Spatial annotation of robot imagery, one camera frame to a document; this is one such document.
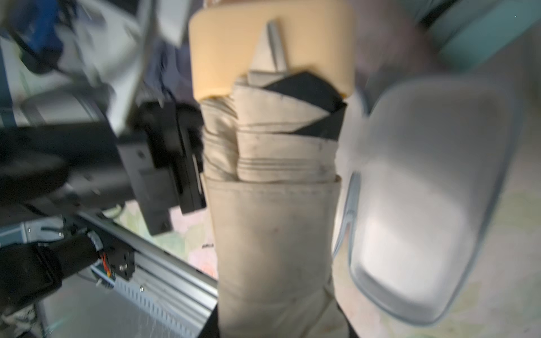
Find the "beige umbrella case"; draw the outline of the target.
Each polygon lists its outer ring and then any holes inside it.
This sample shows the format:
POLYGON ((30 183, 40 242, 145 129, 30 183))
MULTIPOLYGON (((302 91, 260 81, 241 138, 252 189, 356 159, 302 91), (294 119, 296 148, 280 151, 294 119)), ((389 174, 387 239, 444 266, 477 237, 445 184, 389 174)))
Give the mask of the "beige umbrella case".
POLYGON ((432 325, 473 268, 523 113, 504 84, 471 75, 399 80, 369 99, 347 151, 349 275, 384 312, 432 325))

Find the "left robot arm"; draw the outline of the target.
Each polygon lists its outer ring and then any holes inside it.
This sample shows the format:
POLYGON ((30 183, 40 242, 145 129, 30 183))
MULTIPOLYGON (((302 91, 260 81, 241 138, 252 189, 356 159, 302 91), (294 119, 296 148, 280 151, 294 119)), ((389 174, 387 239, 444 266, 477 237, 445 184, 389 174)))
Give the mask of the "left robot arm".
POLYGON ((200 110, 165 86, 191 1, 3 1, 1 226, 136 201, 149 233, 202 210, 200 110))

